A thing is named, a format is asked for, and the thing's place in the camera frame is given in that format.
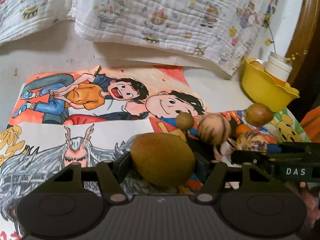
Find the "small orange fruit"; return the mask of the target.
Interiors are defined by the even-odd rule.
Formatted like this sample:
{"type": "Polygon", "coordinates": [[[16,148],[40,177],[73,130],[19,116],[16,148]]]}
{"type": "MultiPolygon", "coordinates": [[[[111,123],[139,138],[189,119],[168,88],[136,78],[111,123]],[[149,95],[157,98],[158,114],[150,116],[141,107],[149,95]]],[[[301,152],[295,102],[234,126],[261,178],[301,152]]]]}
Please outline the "small orange fruit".
{"type": "Polygon", "coordinates": [[[252,129],[248,125],[240,124],[236,127],[234,134],[236,137],[239,137],[242,133],[250,131],[252,131],[252,129]]]}

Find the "green-brown round pear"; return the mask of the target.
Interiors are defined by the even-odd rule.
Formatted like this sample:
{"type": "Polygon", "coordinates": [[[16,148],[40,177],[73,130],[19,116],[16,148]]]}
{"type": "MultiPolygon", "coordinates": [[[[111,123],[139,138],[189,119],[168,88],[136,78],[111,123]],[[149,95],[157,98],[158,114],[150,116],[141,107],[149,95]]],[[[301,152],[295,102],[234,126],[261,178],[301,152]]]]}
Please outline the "green-brown round pear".
{"type": "Polygon", "coordinates": [[[158,186],[183,185],[195,166],[195,156],[189,145],[170,133],[139,135],[131,145],[130,155],[138,173],[158,186]]]}

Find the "winnie the pooh drawing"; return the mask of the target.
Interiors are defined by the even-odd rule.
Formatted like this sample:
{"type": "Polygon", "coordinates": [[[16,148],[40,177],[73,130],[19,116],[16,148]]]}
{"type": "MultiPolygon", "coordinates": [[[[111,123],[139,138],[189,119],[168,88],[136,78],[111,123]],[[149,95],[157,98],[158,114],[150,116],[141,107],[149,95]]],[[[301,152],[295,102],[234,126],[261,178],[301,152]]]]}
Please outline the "winnie the pooh drawing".
{"type": "Polygon", "coordinates": [[[287,108],[274,113],[273,119],[265,127],[279,142],[311,142],[300,123],[287,108]]]}

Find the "striped pepino melon rear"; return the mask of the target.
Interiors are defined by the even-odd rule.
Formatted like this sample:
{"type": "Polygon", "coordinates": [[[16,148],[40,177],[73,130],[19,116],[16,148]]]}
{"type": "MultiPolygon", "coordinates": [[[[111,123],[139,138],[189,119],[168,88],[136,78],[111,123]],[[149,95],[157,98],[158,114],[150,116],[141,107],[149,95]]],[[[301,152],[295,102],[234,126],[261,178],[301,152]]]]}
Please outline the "striped pepino melon rear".
{"type": "Polygon", "coordinates": [[[197,137],[213,146],[225,142],[231,132],[231,124],[222,114],[210,113],[203,116],[197,127],[197,137]]]}

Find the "brown oval sapodilla fruit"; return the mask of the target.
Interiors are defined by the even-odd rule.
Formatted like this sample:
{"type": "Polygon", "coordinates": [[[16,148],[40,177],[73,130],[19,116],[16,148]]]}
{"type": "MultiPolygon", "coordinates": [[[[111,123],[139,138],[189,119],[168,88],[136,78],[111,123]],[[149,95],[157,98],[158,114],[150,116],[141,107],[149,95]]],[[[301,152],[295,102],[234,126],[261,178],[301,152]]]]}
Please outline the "brown oval sapodilla fruit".
{"type": "Polygon", "coordinates": [[[274,113],[262,103],[254,103],[250,105],[246,111],[246,121],[255,126],[261,127],[270,122],[274,113]]]}

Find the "small brown round fruit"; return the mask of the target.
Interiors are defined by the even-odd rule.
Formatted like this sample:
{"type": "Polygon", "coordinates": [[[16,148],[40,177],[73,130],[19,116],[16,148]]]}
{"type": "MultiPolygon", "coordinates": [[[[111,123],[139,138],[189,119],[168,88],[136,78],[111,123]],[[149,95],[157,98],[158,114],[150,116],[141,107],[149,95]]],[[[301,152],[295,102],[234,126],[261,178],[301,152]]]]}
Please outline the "small brown round fruit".
{"type": "Polygon", "coordinates": [[[175,124],[177,128],[183,131],[191,129],[194,126],[194,123],[195,121],[190,113],[182,112],[175,119],[175,124]]]}

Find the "colourful cartoon drawing mat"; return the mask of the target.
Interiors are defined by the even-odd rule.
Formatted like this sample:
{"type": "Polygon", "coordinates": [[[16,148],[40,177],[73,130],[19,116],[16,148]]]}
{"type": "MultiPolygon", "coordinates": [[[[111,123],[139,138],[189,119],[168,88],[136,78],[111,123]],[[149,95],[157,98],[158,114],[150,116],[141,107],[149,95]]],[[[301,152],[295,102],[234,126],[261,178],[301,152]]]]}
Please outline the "colourful cartoon drawing mat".
{"type": "Polygon", "coordinates": [[[181,67],[97,66],[31,77],[1,131],[1,239],[23,237],[20,199],[66,166],[114,160],[140,133],[196,137],[196,125],[176,125],[182,112],[199,122],[210,108],[181,67]]]}

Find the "yellow plastic bowl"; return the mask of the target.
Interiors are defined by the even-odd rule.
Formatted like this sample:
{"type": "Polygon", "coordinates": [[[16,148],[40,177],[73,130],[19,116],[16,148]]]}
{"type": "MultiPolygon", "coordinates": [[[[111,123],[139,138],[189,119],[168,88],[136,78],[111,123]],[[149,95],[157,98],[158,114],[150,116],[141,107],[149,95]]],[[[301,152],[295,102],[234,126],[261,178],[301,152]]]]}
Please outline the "yellow plastic bowl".
{"type": "Polygon", "coordinates": [[[293,100],[299,98],[299,91],[289,83],[278,85],[272,75],[259,70],[253,65],[254,58],[242,58],[244,73],[242,87],[247,95],[256,103],[262,103],[273,112],[282,111],[293,100]]]}

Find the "white plastic jar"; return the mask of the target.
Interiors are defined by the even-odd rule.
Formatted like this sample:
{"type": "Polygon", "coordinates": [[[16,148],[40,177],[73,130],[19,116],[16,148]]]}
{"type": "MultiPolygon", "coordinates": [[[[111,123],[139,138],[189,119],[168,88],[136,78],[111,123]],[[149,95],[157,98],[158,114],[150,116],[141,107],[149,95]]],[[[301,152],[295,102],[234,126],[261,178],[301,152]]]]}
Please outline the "white plastic jar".
{"type": "Polygon", "coordinates": [[[286,82],[292,71],[292,66],[284,57],[272,51],[267,61],[264,62],[264,70],[277,79],[286,82]]]}

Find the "pale fruit in bowl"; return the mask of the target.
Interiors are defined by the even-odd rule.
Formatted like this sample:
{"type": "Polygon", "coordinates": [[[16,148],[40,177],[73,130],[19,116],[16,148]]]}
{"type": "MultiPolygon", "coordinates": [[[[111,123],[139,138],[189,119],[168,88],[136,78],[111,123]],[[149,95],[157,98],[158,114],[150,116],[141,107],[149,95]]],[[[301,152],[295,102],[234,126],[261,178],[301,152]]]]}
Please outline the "pale fruit in bowl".
{"type": "Polygon", "coordinates": [[[252,62],[250,62],[250,64],[255,68],[255,69],[257,69],[257,70],[259,70],[259,71],[264,71],[264,67],[263,67],[263,65],[260,63],[260,62],[258,62],[258,61],[252,61],[252,62]]]}

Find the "white printed muslin cloth right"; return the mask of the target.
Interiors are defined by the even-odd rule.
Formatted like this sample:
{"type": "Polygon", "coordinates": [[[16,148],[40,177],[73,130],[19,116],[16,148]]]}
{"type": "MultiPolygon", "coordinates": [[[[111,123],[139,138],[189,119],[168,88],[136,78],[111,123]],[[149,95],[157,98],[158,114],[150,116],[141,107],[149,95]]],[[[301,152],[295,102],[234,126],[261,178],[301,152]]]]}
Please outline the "white printed muslin cloth right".
{"type": "Polygon", "coordinates": [[[75,30],[95,42],[173,50],[233,75],[278,0],[75,0],[75,30]]]}

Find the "white printed muslin cloth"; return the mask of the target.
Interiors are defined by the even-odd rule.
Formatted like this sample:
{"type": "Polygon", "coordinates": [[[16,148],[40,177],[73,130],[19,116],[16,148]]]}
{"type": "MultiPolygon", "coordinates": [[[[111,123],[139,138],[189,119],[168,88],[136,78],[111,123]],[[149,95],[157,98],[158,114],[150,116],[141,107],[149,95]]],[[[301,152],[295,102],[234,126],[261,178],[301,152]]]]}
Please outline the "white printed muslin cloth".
{"type": "Polygon", "coordinates": [[[233,75],[278,0],[75,0],[75,30],[95,42],[173,50],[233,75]]]}
{"type": "Polygon", "coordinates": [[[74,0],[1,0],[1,45],[74,19],[74,0]]]}

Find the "white printed muslin cloth left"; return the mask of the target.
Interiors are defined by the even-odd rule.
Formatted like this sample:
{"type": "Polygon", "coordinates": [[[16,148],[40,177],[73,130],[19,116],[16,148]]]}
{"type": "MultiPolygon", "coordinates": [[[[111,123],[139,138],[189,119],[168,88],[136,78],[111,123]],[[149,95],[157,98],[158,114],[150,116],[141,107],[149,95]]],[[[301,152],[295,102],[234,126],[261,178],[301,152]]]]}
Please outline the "white printed muslin cloth left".
{"type": "Polygon", "coordinates": [[[74,19],[74,0],[1,0],[1,45],[74,19]]]}

